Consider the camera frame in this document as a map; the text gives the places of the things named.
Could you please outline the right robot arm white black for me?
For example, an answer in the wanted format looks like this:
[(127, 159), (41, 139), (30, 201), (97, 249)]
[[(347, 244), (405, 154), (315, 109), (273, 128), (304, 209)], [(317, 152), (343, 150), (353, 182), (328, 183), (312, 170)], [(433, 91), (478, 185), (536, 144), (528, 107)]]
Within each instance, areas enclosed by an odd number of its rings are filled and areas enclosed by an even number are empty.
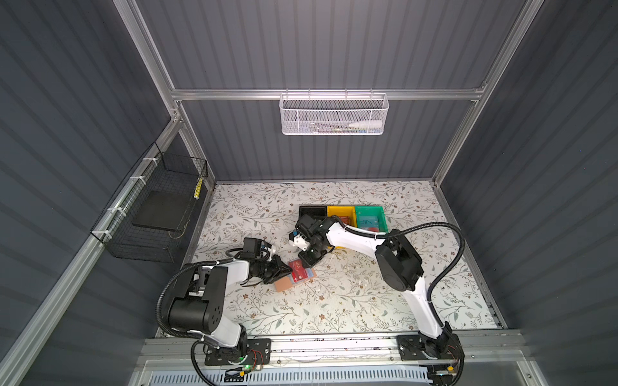
[(439, 222), (418, 225), (405, 231), (376, 233), (346, 225), (337, 216), (316, 220), (304, 215), (289, 233), (290, 244), (300, 249), (299, 258), (312, 267), (333, 249), (346, 248), (373, 257), (384, 282), (402, 293), (418, 323), (418, 331), (428, 339), (439, 339), (444, 325), (432, 308), (423, 271), (423, 260), (406, 238), (408, 233), (433, 228)]

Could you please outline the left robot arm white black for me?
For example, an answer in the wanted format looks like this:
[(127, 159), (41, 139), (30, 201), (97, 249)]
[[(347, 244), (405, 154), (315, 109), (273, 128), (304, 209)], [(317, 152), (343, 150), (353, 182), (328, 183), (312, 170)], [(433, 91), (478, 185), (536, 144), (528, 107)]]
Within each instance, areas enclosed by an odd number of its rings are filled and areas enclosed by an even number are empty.
[(159, 328), (178, 338), (196, 339), (215, 349), (243, 356), (246, 328), (224, 315), (228, 286), (257, 278), (273, 284), (292, 274), (279, 255), (268, 259), (229, 258), (185, 265), (164, 286), (155, 306)]

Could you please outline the red VIP card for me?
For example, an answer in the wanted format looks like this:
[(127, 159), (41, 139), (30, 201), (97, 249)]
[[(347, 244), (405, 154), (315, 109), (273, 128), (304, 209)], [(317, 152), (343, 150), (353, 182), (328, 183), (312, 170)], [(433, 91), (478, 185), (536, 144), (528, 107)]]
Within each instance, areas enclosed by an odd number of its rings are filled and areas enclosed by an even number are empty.
[(293, 260), (289, 262), (288, 265), (292, 268), (293, 285), (297, 285), (315, 277), (315, 271), (312, 268), (305, 269), (300, 259)]

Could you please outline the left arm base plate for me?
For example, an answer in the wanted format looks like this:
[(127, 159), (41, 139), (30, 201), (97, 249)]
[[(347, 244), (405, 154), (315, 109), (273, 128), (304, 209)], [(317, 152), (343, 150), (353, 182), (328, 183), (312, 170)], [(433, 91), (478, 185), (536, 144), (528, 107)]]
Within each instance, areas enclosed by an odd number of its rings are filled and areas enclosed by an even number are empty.
[(266, 365), (270, 363), (271, 339), (241, 339), (236, 347), (206, 347), (204, 365)]

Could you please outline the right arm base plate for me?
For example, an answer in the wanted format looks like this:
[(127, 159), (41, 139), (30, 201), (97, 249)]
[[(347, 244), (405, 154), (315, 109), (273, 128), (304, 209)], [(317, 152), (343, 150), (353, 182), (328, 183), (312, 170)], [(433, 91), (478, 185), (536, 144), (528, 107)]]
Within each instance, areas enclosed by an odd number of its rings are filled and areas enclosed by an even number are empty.
[(422, 334), (398, 335), (396, 343), (402, 360), (451, 360), (460, 363), (465, 358), (459, 337), (447, 331), (437, 339)]

